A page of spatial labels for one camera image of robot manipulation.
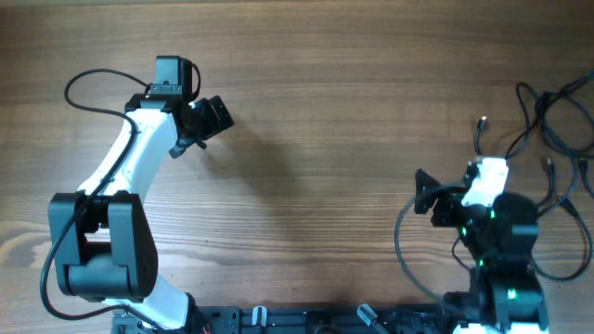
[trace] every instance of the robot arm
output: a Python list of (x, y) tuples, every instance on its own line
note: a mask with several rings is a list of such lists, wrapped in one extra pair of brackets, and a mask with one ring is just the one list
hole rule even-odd
[[(206, 322), (191, 296), (157, 274), (157, 250), (142, 203), (167, 153), (177, 158), (193, 143), (206, 148), (204, 140), (234, 124), (219, 96), (189, 101), (192, 67), (179, 57), (157, 58), (156, 81), (149, 94), (134, 95), (125, 106), (136, 123), (133, 145), (86, 214), (70, 228), (55, 257), (64, 294), (126, 305), (162, 329), (181, 332), (201, 332)], [(52, 198), (48, 216), (53, 241), (114, 165), (130, 131), (124, 122), (105, 160), (76, 193)], [(88, 241), (85, 234), (100, 227), (110, 230), (110, 242)]]
[(448, 292), (442, 299), (473, 319), (455, 333), (488, 333), (493, 326), (507, 333), (548, 332), (544, 294), (531, 267), (538, 209), (503, 190), (507, 174), (504, 159), (485, 157), (469, 163), (460, 187), (444, 188), (423, 170), (416, 174), (415, 213), (433, 208), (433, 226), (456, 228), (476, 263), (469, 270), (470, 291)]

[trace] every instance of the cable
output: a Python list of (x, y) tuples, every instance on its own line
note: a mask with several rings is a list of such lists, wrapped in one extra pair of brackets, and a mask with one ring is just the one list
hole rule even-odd
[(577, 166), (579, 167), (579, 172), (582, 174), (582, 182), (584, 183), (584, 188), (590, 194), (592, 198), (594, 198), (594, 191), (592, 191), (592, 187), (590, 186), (590, 182), (588, 181), (588, 161), (584, 158), (580, 158), (577, 161)]
[[(456, 305), (444, 301), (444, 298), (442, 296), (439, 296), (438, 294), (431, 291), (429, 288), (425, 287), (422, 283), (420, 283), (420, 281), (415, 277), (415, 275), (410, 271), (410, 269), (408, 269), (407, 262), (402, 256), (402, 250), (400, 248), (400, 226), (402, 225), (402, 219), (407, 214), (410, 207), (412, 207), (412, 205), (415, 203), (415, 199), (417, 197), (431, 195), (442, 190), (456, 188), (459, 186), (464, 186), (464, 183), (460, 181), (444, 184), (441, 186), (426, 189), (421, 194), (413, 196), (412, 199), (410, 199), (408, 203), (405, 205), (405, 207), (400, 210), (400, 213), (398, 213), (398, 219), (396, 220), (396, 224), (394, 226), (394, 247), (396, 249), (396, 256), (398, 257), (398, 262), (400, 263), (400, 268), (405, 273), (405, 275), (407, 275), (408, 279), (410, 279), (410, 281), (415, 285), (415, 287), (417, 287), (417, 289), (423, 292), (427, 297), (444, 306), (444, 308), (446, 308), (450, 312), (463, 313), (465, 315), (469, 315), (471, 318), (479, 320), (482, 324), (489, 324), (489, 322), (484, 321), (484, 319), (482, 319), (480, 315), (469, 314), (468, 312), (462, 311)], [(493, 328), (493, 330), (495, 330), (496, 332), (501, 332), (501, 330), (497, 328)]]
[(456, 245), (458, 245), (459, 242), (460, 242), (460, 237), (457, 237), (456, 241), (454, 241), (454, 244), (452, 245), (452, 256), (454, 257), (456, 262), (458, 262), (458, 264), (462, 266), (462, 268), (464, 268), (464, 269), (466, 269), (466, 271), (470, 272), (471, 271), (470, 267), (468, 265), (466, 265), (464, 262), (462, 262), (462, 260), (460, 260), (460, 258), (456, 255)]
[[(518, 97), (518, 101), (520, 102), (520, 106), (522, 108), (522, 113), (523, 113), (524, 122), (525, 122), (525, 130), (523, 132), (521, 132), (511, 142), (510, 147), (506, 151), (504, 158), (506, 160), (508, 160), (508, 159), (514, 157), (515, 155), (517, 155), (525, 147), (530, 133), (535, 128), (538, 128), (540, 136), (541, 136), (542, 140), (545, 142), (545, 145), (547, 145), (549, 148), (551, 148), (555, 152), (560, 153), (563, 156), (567, 157), (570, 160), (570, 162), (572, 163), (572, 168), (573, 168), (573, 178), (572, 178), (571, 185), (567, 188), (566, 192), (561, 197), (559, 197), (554, 203), (552, 203), (551, 205), (549, 205), (547, 207), (540, 209), (540, 211), (538, 213), (538, 218), (543, 217), (544, 215), (549, 213), (551, 210), (557, 208), (560, 205), (565, 205), (565, 206), (568, 205), (566, 203), (569, 203), (569, 196), (574, 192), (575, 186), (577, 185), (577, 178), (579, 177), (580, 174), (582, 175), (582, 182), (584, 183), (584, 188), (586, 189), (588, 194), (592, 198), (594, 198), (594, 191), (592, 191), (592, 188), (589, 185), (588, 177), (587, 177), (587, 173), (586, 173), (586, 171), (588, 170), (587, 160), (594, 159), (594, 155), (588, 153), (589, 150), (594, 148), (594, 141), (592, 141), (589, 145), (587, 145), (583, 148), (570, 148), (559, 137), (559, 135), (557, 135), (557, 133), (550, 127), (550, 125), (547, 123), (547, 120), (546, 120), (546, 115), (547, 115), (547, 112), (549, 112), (550, 107), (553, 106), (556, 102), (558, 102), (560, 100), (566, 100), (569, 103), (571, 103), (574, 107), (576, 107), (584, 115), (584, 117), (588, 120), (588, 123), (591, 125), (592, 129), (594, 130), (594, 118), (592, 117), (592, 115), (588, 112), (588, 110), (586, 108), (584, 108), (579, 102), (577, 102), (576, 100), (574, 100), (571, 97), (571, 94), (575, 93), (575, 91), (577, 91), (579, 88), (583, 87), (585, 84), (589, 83), (593, 79), (594, 79), (594, 71), (590, 71), (590, 72), (586, 73), (585, 75), (579, 77), (575, 81), (573, 81), (569, 84), (566, 84), (558, 92), (543, 92), (541, 95), (539, 95), (535, 91), (535, 89), (532, 88), (527, 83), (517, 83), (516, 84), (516, 96)], [(530, 122), (530, 118), (528, 117), (527, 108), (526, 108), (526, 105), (522, 98), (522, 94), (521, 94), (522, 89), (526, 90), (531, 95), (531, 97), (535, 100), (534, 111), (535, 111), (536, 117), (532, 122)], [(481, 133), (482, 133), (484, 127), (485, 127), (485, 117), (482, 117), (481, 120), (479, 120), (479, 122), (477, 124), (476, 137), (474, 138), (474, 150), (476, 151), (476, 153), (478, 155), (482, 155), (482, 151), (481, 151), (481, 147), (480, 147), (480, 136), (481, 136)], [(544, 199), (542, 199), (541, 201), (539, 201), (537, 203), (538, 207), (545, 206), (545, 204), (552, 199), (552, 197), (555, 193), (555, 171), (554, 171), (554, 166), (552, 165), (552, 162), (550, 162), (550, 161), (549, 161), (548, 174), (549, 174), (549, 192)], [(585, 225), (582, 224), (583, 221), (582, 221), (581, 217), (579, 216), (579, 214), (577, 214), (576, 216), (574, 215), (574, 217), (577, 220), (580, 227), (582, 228), (582, 230), (584, 231), (584, 233), (588, 237), (589, 232), (587, 229), (583, 228)], [(583, 271), (578, 271), (579, 273), (577, 275), (566, 277), (568, 279), (556, 279), (556, 278), (563, 278), (563, 277), (555, 277), (555, 276), (549, 275), (549, 274), (545, 273), (544, 271), (542, 271), (537, 265), (535, 265), (535, 268), (536, 268), (536, 271), (540, 275), (542, 275), (546, 278), (555, 279), (555, 280), (571, 280), (571, 279), (577, 278), (579, 275), (581, 275), (583, 273)]]
[(126, 155), (130, 151), (130, 149), (132, 148), (132, 145), (134, 144), (134, 142), (136, 140), (136, 134), (137, 134), (136, 123), (134, 122), (133, 119), (128, 117), (126, 114), (120, 113), (118, 111), (108, 110), (108, 109), (99, 109), (99, 108), (83, 106), (83, 105), (80, 105), (80, 104), (73, 102), (71, 100), (71, 98), (69, 96), (69, 92), (70, 92), (71, 86), (77, 80), (84, 77), (85, 75), (89, 75), (89, 74), (93, 74), (93, 73), (101, 73), (101, 72), (121, 75), (123, 77), (131, 79), (131, 80), (147, 87), (146, 83), (140, 81), (139, 79), (137, 79), (136, 77), (134, 77), (130, 74), (120, 72), (120, 71), (115, 71), (115, 70), (109, 70), (109, 69), (96, 69), (96, 70), (84, 71), (82, 73), (75, 75), (72, 79), (70, 79), (68, 81), (68, 83), (66, 84), (66, 87), (64, 88), (64, 99), (71, 106), (73, 106), (77, 109), (82, 109), (82, 110), (86, 110), (86, 111), (92, 111), (92, 112), (109, 114), (109, 115), (121, 117), (121, 118), (125, 119), (130, 124), (131, 131), (130, 131), (130, 138), (128, 139), (128, 142), (126, 143), (125, 147), (123, 148), (122, 153), (120, 153), (120, 156), (118, 156), (118, 159), (113, 163), (111, 168), (108, 170), (108, 172), (105, 174), (105, 176), (101, 179), (97, 188), (95, 188), (95, 190), (93, 190), (93, 192), (89, 196), (87, 196), (86, 199), (83, 201), (83, 203), (74, 211), (74, 213), (68, 219), (68, 221), (66, 222), (64, 227), (62, 227), (56, 240), (53, 242), (52, 247), (50, 248), (49, 253), (47, 254), (47, 257), (45, 258), (44, 267), (42, 269), (42, 274), (41, 274), (41, 278), (40, 278), (39, 286), (40, 286), (41, 300), (42, 300), (42, 303), (44, 304), (45, 309), (51, 315), (53, 315), (57, 318), (60, 318), (60, 319), (64, 319), (64, 320), (82, 320), (82, 319), (87, 319), (87, 318), (93, 317), (95, 315), (102, 315), (102, 314), (105, 314), (106, 312), (110, 312), (110, 311), (114, 311), (114, 310), (124, 310), (125, 312), (130, 313), (131, 315), (134, 315), (135, 317), (139, 318), (140, 320), (154, 326), (156, 329), (162, 330), (162, 328), (160, 328), (154, 321), (147, 319), (142, 314), (140, 314), (139, 312), (135, 311), (134, 309), (132, 309), (126, 305), (108, 306), (108, 307), (104, 307), (102, 309), (95, 310), (95, 311), (92, 311), (92, 312), (89, 312), (86, 314), (82, 314), (82, 315), (66, 315), (66, 314), (63, 314), (62, 312), (58, 311), (56, 308), (54, 308), (54, 306), (49, 301), (49, 296), (47, 294), (47, 278), (49, 276), (49, 269), (51, 267), (52, 261), (54, 260), (54, 258), (56, 256), (56, 253), (58, 252), (59, 245), (61, 244), (62, 240), (66, 237), (66, 234), (68, 233), (68, 231), (70, 230), (72, 225), (78, 219), (80, 219), (83, 216), (83, 214), (86, 213), (86, 210), (88, 209), (91, 202), (97, 197), (97, 194), (111, 181), (112, 176), (116, 173), (116, 171), (122, 164), (122, 161), (125, 159)]
[(200, 86), (202, 84), (202, 78), (200, 77), (200, 70), (198, 69), (198, 65), (192, 63), (192, 69), (196, 71), (196, 75), (198, 75), (198, 85), (196, 86), (196, 90), (192, 94), (192, 98), (189, 100), (190, 102), (198, 98), (198, 94), (200, 94)]
[(550, 202), (555, 195), (555, 165), (550, 158), (547, 159), (547, 176), (549, 177), (549, 191), (547, 192), (547, 195), (536, 204), (538, 208)]
[(584, 223), (584, 220), (577, 212), (577, 210), (574, 207), (574, 204), (572, 204), (570, 200), (566, 199), (561, 204), (561, 206), (567, 211), (567, 213), (569, 213), (569, 215), (575, 218), (578, 226), (584, 234), (584, 237), (586, 237), (586, 241), (588, 243), (588, 248), (586, 249), (587, 255), (584, 261), (580, 264), (579, 268), (577, 268), (577, 270), (575, 270), (575, 272), (573, 272), (569, 276), (553, 276), (551, 274), (547, 274), (544, 270), (542, 270), (542, 268), (540, 268), (540, 266), (538, 266), (538, 263), (536, 263), (536, 260), (534, 259), (533, 264), (536, 272), (539, 273), (541, 276), (557, 282), (568, 282), (582, 276), (586, 272), (586, 269), (588, 269), (588, 266), (592, 261), (592, 236), (590, 235), (590, 231), (588, 230), (586, 223)]

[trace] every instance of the wooden table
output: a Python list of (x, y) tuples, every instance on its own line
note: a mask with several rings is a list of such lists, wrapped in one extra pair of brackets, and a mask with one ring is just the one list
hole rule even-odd
[[(122, 124), (64, 102), (64, 85), (76, 73), (112, 68), (151, 81), (156, 56), (181, 55), (200, 66), (201, 94), (220, 95), (235, 118), (205, 151), (166, 159), (145, 203), (160, 272), (200, 305), (427, 302), (394, 254), (394, 221), (414, 191), (414, 172), (459, 179), (474, 157), (482, 115), (490, 121), (484, 151), (503, 154), (522, 130), (516, 82), (558, 89), (592, 68), (594, 10), (585, 3), (0, 9), (0, 331), (109, 332), (108, 315), (68, 323), (39, 299), (50, 247), (47, 203), (96, 169)], [(98, 74), (76, 84), (72, 97), (122, 110), (141, 91)], [(580, 96), (592, 108), (591, 92)], [(555, 107), (549, 121), (572, 144), (590, 139), (568, 105)], [(555, 160), (564, 191), (569, 163), (537, 135), (509, 162), (508, 189), (544, 196), (540, 156)], [(581, 183), (572, 200), (594, 228)], [(412, 270), (439, 293), (468, 287), (449, 254), (455, 236), (432, 228), (429, 216), (411, 215), (403, 227)], [(547, 270), (571, 272), (583, 249), (563, 212), (543, 220), (535, 257)], [(61, 296), (53, 275), (57, 308), (98, 307)], [(541, 282), (551, 332), (594, 330), (591, 270), (568, 284)]]

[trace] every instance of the wood grain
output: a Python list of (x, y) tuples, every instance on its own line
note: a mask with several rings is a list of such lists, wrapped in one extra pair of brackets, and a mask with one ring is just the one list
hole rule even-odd
[[(502, 154), (522, 130), (513, 86), (556, 89), (594, 63), (589, 2), (224, 2), (0, 8), (0, 331), (106, 333), (108, 316), (67, 323), (39, 300), (49, 249), (46, 206), (90, 175), (121, 122), (72, 109), (64, 84), (92, 68), (154, 76), (157, 55), (198, 63), (204, 96), (220, 95), (237, 124), (166, 160), (145, 203), (160, 272), (200, 305), (291, 306), (426, 302), (399, 269), (394, 220), (423, 168), (457, 179), (484, 150)], [(141, 87), (98, 74), (77, 101), (122, 109)], [(594, 108), (586, 88), (580, 98)], [(571, 143), (590, 128), (567, 105), (549, 120)], [(539, 157), (568, 162), (533, 136), (510, 161), (509, 189), (547, 188)], [(592, 199), (572, 199), (594, 228)], [(410, 216), (402, 242), (433, 290), (465, 289), (450, 258), (454, 231)], [(583, 251), (562, 212), (543, 221), (535, 257), (568, 273)], [(459, 253), (468, 261), (462, 248)], [(96, 308), (59, 294), (55, 305)], [(594, 275), (541, 280), (552, 333), (594, 330)]]

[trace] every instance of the wire bundle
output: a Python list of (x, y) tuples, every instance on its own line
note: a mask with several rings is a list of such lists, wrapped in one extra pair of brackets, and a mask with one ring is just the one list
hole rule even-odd
[[(536, 262), (534, 262), (534, 259), (533, 259), (535, 271), (537, 273), (539, 273), (540, 275), (542, 275), (543, 277), (554, 280), (554, 281), (570, 281), (570, 280), (574, 280), (574, 279), (582, 276), (586, 272), (586, 269), (588, 268), (588, 266), (592, 260), (592, 237), (588, 231), (586, 224), (584, 223), (584, 220), (582, 219), (582, 217), (579, 215), (579, 213), (575, 209), (574, 205), (569, 200), (569, 196), (572, 194), (572, 192), (575, 189), (575, 185), (577, 184), (578, 171), (579, 171), (582, 174), (582, 180), (584, 183), (584, 187), (586, 188), (586, 190), (590, 194), (590, 196), (592, 196), (594, 198), (594, 192), (592, 192), (592, 189), (590, 188), (589, 183), (588, 183), (588, 178), (586, 176), (586, 172), (588, 170), (588, 160), (594, 159), (594, 155), (588, 153), (592, 148), (594, 148), (594, 141), (585, 148), (570, 148), (547, 123), (546, 115), (547, 115), (547, 112), (549, 111), (550, 107), (553, 106), (556, 102), (558, 102), (562, 99), (567, 100), (572, 105), (574, 105), (576, 108), (578, 108), (585, 115), (585, 117), (588, 119), (588, 122), (592, 125), (592, 128), (594, 129), (594, 119), (592, 118), (590, 113), (579, 102), (577, 102), (576, 100), (574, 100), (571, 97), (571, 95), (575, 91), (577, 91), (579, 88), (581, 88), (582, 86), (587, 84), (592, 79), (594, 79), (594, 71), (590, 71), (586, 75), (563, 86), (558, 92), (543, 92), (541, 95), (539, 95), (527, 83), (517, 83), (516, 88), (515, 88), (516, 96), (518, 97), (518, 101), (520, 102), (520, 106), (522, 107), (525, 130), (523, 132), (521, 132), (511, 142), (510, 146), (508, 147), (508, 150), (505, 153), (504, 158), (506, 160), (508, 160), (508, 159), (511, 159), (514, 156), (516, 156), (518, 153), (520, 153), (520, 151), (526, 146), (526, 143), (528, 142), (528, 138), (529, 138), (529, 135), (531, 134), (531, 132), (534, 129), (538, 128), (539, 133), (540, 133), (543, 141), (545, 142), (545, 144), (548, 147), (550, 147), (551, 149), (553, 149), (554, 151), (561, 153), (563, 156), (567, 157), (571, 161), (573, 171), (574, 171), (572, 183), (569, 186), (569, 188), (567, 189), (567, 191), (562, 196), (557, 197), (557, 200), (555, 200), (552, 204), (550, 204), (549, 206), (545, 206), (547, 203), (549, 203), (553, 199), (553, 197), (555, 195), (555, 167), (554, 167), (552, 160), (548, 159), (547, 160), (547, 165), (548, 165), (547, 175), (549, 177), (549, 191), (548, 191), (547, 196), (544, 197), (541, 201), (539, 201), (537, 203), (537, 206), (539, 208), (542, 208), (538, 212), (538, 217), (544, 216), (545, 214), (549, 213), (551, 210), (553, 210), (554, 208), (556, 208), (558, 206), (561, 206), (562, 208), (564, 208), (566, 212), (568, 212), (571, 216), (573, 216), (576, 219), (578, 226), (580, 227), (582, 233), (584, 234), (584, 236), (587, 240), (587, 244), (588, 244), (585, 261), (582, 262), (580, 267), (574, 273), (570, 274), (569, 276), (553, 276), (553, 275), (547, 274), (538, 266), (538, 264)], [(522, 89), (527, 90), (530, 93), (530, 95), (532, 96), (532, 98), (535, 100), (535, 115), (536, 115), (536, 117), (533, 121), (530, 121), (530, 117), (528, 116), (528, 110), (527, 110), (526, 105), (522, 99), (522, 95), (521, 95)], [(486, 117), (482, 117), (477, 123), (477, 127), (476, 127), (477, 131), (476, 131), (476, 136), (474, 139), (474, 148), (475, 148), (477, 155), (483, 155), (483, 152), (482, 152), (481, 146), (480, 146), (480, 138), (481, 138), (481, 133), (485, 127), (486, 127)], [(432, 189), (427, 189), (426, 191), (423, 191), (421, 194), (418, 194), (417, 196), (418, 197), (427, 196), (427, 195), (432, 194), (437, 191), (456, 187), (459, 184), (460, 183), (452, 183), (452, 184), (447, 184), (447, 185), (439, 186), (439, 187), (432, 188)], [(422, 291), (425, 295), (427, 295), (431, 299), (433, 299), (437, 302), (440, 302), (449, 311), (459, 311), (456, 306), (447, 304), (446, 302), (444, 302), (444, 300), (441, 296), (432, 292), (427, 287), (425, 287), (422, 283), (420, 283), (420, 281), (408, 269), (407, 263), (402, 256), (402, 251), (401, 251), (401, 247), (400, 247), (400, 239), (399, 239), (400, 226), (402, 224), (402, 220), (403, 220), (405, 214), (410, 209), (410, 207), (415, 203), (416, 198), (417, 197), (413, 197), (398, 214), (398, 219), (396, 220), (396, 224), (394, 227), (394, 247), (396, 250), (396, 256), (398, 257), (398, 261), (400, 263), (400, 266), (401, 266), (403, 272), (407, 275), (407, 277), (413, 282), (413, 284), (420, 291)], [(452, 256), (462, 267), (464, 267), (466, 270), (470, 271), (471, 270), (470, 267), (468, 265), (466, 265), (464, 262), (462, 262), (460, 260), (460, 258), (455, 253), (455, 248), (459, 242), (460, 242), (460, 238), (457, 238), (456, 241), (454, 242), (454, 244), (452, 245), (452, 250), (451, 250)], [(477, 315), (471, 315), (471, 316), (475, 317), (477, 320), (482, 320), (482, 319), (478, 318)]]

